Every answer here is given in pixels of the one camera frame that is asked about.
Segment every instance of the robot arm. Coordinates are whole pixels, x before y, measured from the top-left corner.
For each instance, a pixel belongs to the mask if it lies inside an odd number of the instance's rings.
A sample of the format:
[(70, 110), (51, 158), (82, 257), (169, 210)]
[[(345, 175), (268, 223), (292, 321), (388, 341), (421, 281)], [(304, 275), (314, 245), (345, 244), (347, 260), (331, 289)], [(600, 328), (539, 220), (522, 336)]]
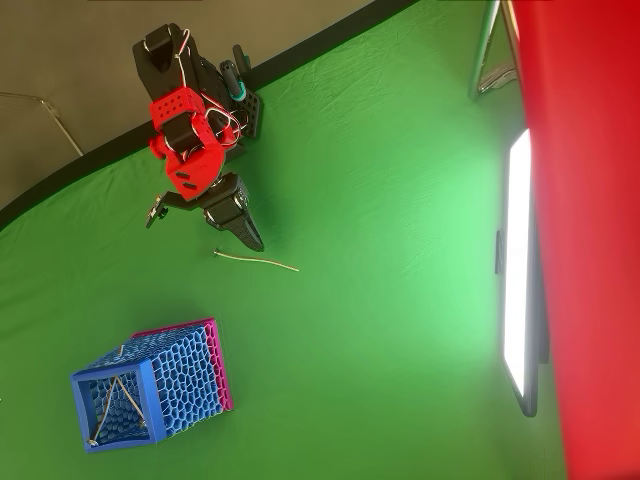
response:
[[(234, 47), (241, 71), (248, 71), (242, 49)], [(156, 199), (147, 227), (163, 218), (168, 206), (200, 207), (207, 223), (230, 230), (247, 247), (261, 251), (260, 235), (247, 208), (248, 194), (238, 175), (221, 176), (228, 154), (242, 151), (240, 140), (256, 137), (262, 101), (247, 89), (233, 62), (220, 72), (198, 54), (188, 30), (163, 25), (133, 46), (138, 76), (152, 99), (150, 111), (158, 135), (154, 155), (178, 193)]]

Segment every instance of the red fabric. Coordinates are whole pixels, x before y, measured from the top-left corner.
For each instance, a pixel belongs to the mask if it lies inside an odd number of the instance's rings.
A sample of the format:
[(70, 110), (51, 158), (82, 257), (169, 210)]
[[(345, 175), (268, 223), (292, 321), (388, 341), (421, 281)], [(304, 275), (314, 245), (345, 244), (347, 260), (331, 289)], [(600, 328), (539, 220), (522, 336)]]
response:
[(571, 479), (640, 479), (640, 3), (514, 1)]

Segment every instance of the white wire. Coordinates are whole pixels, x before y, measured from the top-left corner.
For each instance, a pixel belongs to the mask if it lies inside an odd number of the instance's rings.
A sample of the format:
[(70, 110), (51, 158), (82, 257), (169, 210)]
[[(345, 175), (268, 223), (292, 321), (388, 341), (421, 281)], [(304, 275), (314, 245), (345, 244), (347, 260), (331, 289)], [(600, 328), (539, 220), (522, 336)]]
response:
[(89, 444), (91, 446), (98, 445), (98, 435), (100, 435), (100, 430), (102, 429), (102, 426), (104, 425), (104, 421), (107, 418), (107, 413), (109, 412), (109, 406), (111, 405), (111, 397), (113, 396), (113, 389), (116, 388), (116, 380), (115, 377), (113, 377), (111, 379), (111, 385), (109, 387), (109, 396), (107, 397), (107, 406), (104, 408), (104, 413), (102, 414), (102, 420), (100, 420), (100, 425), (98, 425), (98, 430), (96, 431), (95, 435), (93, 436), (93, 438), (89, 439)]
[(289, 265), (285, 265), (284, 263), (275, 262), (273, 260), (266, 260), (264, 258), (254, 258), (254, 257), (240, 257), (237, 255), (229, 255), (228, 253), (222, 253), (217, 248), (213, 251), (214, 255), (220, 255), (221, 257), (231, 258), (233, 260), (242, 260), (243, 262), (260, 262), (260, 263), (269, 263), (271, 265), (275, 265), (276, 267), (286, 268), (288, 270), (292, 270), (294, 272), (299, 272), (296, 267), (290, 267)]
[[(178, 53), (175, 54), (175, 57), (178, 59), (178, 64), (180, 65), (180, 72), (182, 73), (182, 86), (186, 87), (187, 80), (184, 76), (184, 68), (182, 67), (182, 59), (180, 58), (180, 55), (182, 55), (182, 52), (184, 51), (184, 47), (187, 44), (189, 37), (191, 36), (191, 31), (189, 31), (188, 28), (185, 28), (182, 31), (182, 34), (184, 35), (184, 40), (182, 41), (182, 45), (180, 45), (180, 50), (178, 50)], [(191, 56), (191, 49), (189, 47), (187, 47), (187, 53), (189, 54), (189, 56)]]
[(189, 40), (189, 37), (191, 36), (191, 31), (188, 28), (185, 28), (182, 31), (182, 34), (184, 35), (184, 40), (182, 41), (182, 45), (180, 45), (180, 50), (178, 51), (178, 55), (182, 55), (184, 46), (187, 44), (187, 40)]

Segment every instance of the blue hexagonal box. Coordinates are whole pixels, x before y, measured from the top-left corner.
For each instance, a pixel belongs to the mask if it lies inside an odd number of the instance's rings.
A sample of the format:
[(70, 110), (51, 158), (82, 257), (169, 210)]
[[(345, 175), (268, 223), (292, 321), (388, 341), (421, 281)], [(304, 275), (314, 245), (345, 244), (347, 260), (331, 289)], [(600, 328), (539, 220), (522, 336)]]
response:
[(233, 407), (213, 319), (134, 334), (71, 384), (87, 452), (157, 443)]

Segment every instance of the green backdrop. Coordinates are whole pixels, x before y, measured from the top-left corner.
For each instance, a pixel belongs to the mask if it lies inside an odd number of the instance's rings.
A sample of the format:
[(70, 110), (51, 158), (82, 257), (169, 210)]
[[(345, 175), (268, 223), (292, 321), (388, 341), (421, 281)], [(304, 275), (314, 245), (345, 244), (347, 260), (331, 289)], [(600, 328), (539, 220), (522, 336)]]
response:
[[(420, 2), (259, 92), (261, 139), (230, 167), (264, 256), (300, 273), (214, 258), (250, 252), (197, 212), (145, 230), (170, 188), (148, 150), (0, 232), (0, 477), (563, 478), (549, 367), (526, 419), (500, 362), (494, 232), (523, 118), (515, 84), (466, 98), (482, 8)], [(85, 454), (69, 375), (206, 316), (235, 411)]]

